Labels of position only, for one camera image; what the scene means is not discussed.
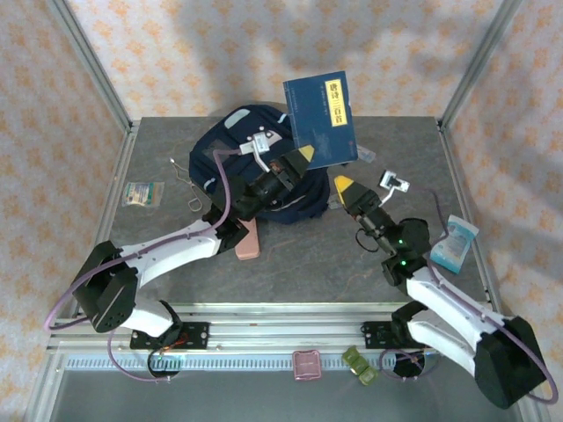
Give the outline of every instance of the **pink smartphone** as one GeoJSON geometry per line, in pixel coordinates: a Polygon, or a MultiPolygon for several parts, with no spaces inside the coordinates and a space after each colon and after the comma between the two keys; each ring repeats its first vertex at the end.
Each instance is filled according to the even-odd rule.
{"type": "Polygon", "coordinates": [[[235,246],[235,253],[237,258],[241,261],[245,259],[257,258],[260,256],[260,244],[258,243],[258,229],[256,227],[256,219],[253,218],[249,222],[243,222],[243,225],[248,229],[248,234],[243,240],[238,242],[235,246]]]}

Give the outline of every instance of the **blue book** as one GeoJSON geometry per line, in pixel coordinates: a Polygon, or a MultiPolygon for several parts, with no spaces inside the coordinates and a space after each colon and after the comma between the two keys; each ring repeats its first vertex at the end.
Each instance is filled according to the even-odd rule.
{"type": "Polygon", "coordinates": [[[287,81],[283,88],[296,148],[315,148],[310,170],[358,159],[343,71],[287,81]]]}

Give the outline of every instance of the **small packet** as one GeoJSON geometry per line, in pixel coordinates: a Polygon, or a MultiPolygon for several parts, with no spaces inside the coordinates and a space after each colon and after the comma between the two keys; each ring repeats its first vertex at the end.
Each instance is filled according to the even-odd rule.
{"type": "Polygon", "coordinates": [[[335,193],[334,195],[331,195],[328,198],[328,209],[338,209],[338,208],[342,208],[342,202],[340,202],[338,194],[335,193]]]}
{"type": "Polygon", "coordinates": [[[453,273],[459,274],[465,255],[467,255],[473,239],[479,233],[479,229],[459,217],[450,215],[448,232],[450,233],[448,237],[432,248],[430,259],[453,273]]]}
{"type": "Polygon", "coordinates": [[[358,148],[358,158],[366,163],[373,163],[376,159],[376,153],[373,152],[371,149],[367,149],[362,145],[357,145],[358,148]]]}
{"type": "Polygon", "coordinates": [[[125,189],[123,189],[121,206],[140,205],[142,207],[158,207],[164,191],[165,182],[129,182],[125,189]]]}

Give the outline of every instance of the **floral wall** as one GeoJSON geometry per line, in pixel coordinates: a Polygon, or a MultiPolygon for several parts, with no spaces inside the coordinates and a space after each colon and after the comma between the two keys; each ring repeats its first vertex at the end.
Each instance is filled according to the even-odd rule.
{"type": "MultiPolygon", "coordinates": [[[[563,389],[563,10],[524,2],[451,128],[501,296],[563,389]]],[[[552,408],[563,420],[563,403],[552,408]]]]}
{"type": "Polygon", "coordinates": [[[123,133],[45,0],[0,2],[0,420],[21,420],[43,318],[92,247],[123,133]]]}
{"type": "Polygon", "coordinates": [[[285,103],[345,70],[356,115],[439,116],[501,0],[69,0],[128,113],[285,103]]]}

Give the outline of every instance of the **keychain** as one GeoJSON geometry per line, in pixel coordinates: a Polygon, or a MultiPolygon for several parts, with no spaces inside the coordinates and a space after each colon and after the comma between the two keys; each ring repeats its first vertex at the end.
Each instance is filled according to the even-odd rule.
{"type": "Polygon", "coordinates": [[[192,211],[193,213],[197,213],[198,211],[201,211],[201,209],[203,208],[203,203],[201,202],[200,198],[197,196],[197,192],[195,191],[195,187],[196,187],[195,183],[192,182],[192,180],[190,179],[181,178],[179,175],[179,170],[185,172],[188,172],[188,170],[182,167],[181,165],[177,164],[173,158],[170,158],[170,164],[172,164],[172,168],[174,169],[174,171],[176,171],[176,178],[184,183],[187,183],[192,189],[192,192],[194,193],[195,198],[187,202],[187,206],[190,208],[190,211],[192,211]]]}

